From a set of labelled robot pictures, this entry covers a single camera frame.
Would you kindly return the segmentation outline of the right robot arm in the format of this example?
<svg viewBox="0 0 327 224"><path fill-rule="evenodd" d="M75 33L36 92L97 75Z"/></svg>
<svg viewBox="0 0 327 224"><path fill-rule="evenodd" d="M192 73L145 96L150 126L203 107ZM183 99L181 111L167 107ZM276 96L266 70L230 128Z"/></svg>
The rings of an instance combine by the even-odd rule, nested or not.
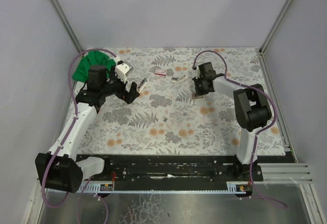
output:
<svg viewBox="0 0 327 224"><path fill-rule="evenodd" d="M218 74L211 62L193 67L196 96L220 93L234 101L235 116L241 127L241 142L236 157L241 165L257 160L258 132L272 117L267 95L260 84L245 85Z"/></svg>

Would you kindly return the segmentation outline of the green cloth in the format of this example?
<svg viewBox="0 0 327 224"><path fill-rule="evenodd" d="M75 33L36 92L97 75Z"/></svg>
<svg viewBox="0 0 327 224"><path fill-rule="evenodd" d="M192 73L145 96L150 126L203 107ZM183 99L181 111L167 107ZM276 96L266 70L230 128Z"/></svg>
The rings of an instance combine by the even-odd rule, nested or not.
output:
<svg viewBox="0 0 327 224"><path fill-rule="evenodd" d="M72 75L74 81L85 83L88 78L88 71L94 65L104 65L107 69L111 69L115 65L115 61L108 55L100 51L90 51L86 56L81 58L75 72Z"/></svg>

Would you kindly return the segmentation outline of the olive green stapler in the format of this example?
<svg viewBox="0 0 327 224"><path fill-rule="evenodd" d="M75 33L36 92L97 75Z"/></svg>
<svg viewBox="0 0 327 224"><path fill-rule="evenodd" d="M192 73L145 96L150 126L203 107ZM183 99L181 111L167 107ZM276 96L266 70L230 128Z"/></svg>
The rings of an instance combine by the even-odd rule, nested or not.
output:
<svg viewBox="0 0 327 224"><path fill-rule="evenodd" d="M147 78L144 78L141 83L137 86L137 92L141 93L143 91L143 89L146 87L146 85L148 84L149 80Z"/></svg>

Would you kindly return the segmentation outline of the floral table mat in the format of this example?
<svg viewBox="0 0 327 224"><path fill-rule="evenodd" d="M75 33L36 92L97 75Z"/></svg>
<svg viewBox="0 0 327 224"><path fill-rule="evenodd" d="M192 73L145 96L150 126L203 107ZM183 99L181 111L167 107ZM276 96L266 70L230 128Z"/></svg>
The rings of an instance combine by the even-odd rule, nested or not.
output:
<svg viewBox="0 0 327 224"><path fill-rule="evenodd" d="M115 48L113 52L132 64L129 82L144 78L149 82L132 104L115 96L106 99L82 139L79 154L237 153L241 127L233 99L215 92L194 100L192 64L211 62L229 79L264 85L255 48ZM156 68L168 70L167 75L155 75ZM188 76L184 82L171 82L172 77L184 75Z"/></svg>

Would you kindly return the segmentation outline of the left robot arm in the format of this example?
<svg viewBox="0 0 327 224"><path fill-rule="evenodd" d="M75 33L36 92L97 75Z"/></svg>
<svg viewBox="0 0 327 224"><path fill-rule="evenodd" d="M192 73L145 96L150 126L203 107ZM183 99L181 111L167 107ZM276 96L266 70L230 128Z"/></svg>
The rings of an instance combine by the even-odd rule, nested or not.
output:
<svg viewBox="0 0 327 224"><path fill-rule="evenodd" d="M110 69L104 65L89 69L84 86L74 97L75 112L54 145L35 159L42 189L75 193L84 180L103 172L104 159L90 156L77 162L77 150L107 97L114 95L127 104L139 97L135 82L126 89L127 77L132 71L132 65L122 61Z"/></svg>

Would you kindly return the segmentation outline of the red staple box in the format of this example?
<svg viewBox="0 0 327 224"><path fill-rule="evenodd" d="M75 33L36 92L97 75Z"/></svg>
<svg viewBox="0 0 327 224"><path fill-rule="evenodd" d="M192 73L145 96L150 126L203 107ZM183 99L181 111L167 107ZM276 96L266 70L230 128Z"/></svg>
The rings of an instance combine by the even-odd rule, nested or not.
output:
<svg viewBox="0 0 327 224"><path fill-rule="evenodd" d="M160 75L160 76L166 76L167 75L168 70L166 69L160 69L160 68L156 68L154 71L155 75Z"/></svg>

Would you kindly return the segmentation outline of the small white stapler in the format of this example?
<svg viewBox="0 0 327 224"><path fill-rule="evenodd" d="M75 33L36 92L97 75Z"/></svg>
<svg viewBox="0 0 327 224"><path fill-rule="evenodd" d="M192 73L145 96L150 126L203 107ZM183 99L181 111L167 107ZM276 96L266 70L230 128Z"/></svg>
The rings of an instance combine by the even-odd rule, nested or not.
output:
<svg viewBox="0 0 327 224"><path fill-rule="evenodd" d="M187 75L184 75L182 77L172 77L171 78L171 82L173 83L181 83L181 82L184 82L185 80L187 80L188 76Z"/></svg>

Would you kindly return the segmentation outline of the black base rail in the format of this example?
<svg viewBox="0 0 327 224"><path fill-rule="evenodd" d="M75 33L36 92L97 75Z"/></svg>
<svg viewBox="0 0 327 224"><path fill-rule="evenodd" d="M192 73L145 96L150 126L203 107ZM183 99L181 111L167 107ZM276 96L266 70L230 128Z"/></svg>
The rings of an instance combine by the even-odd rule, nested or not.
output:
<svg viewBox="0 0 327 224"><path fill-rule="evenodd" d="M93 176L100 187L79 190L132 192L237 192L249 181L249 169L235 156L99 155L104 171Z"/></svg>

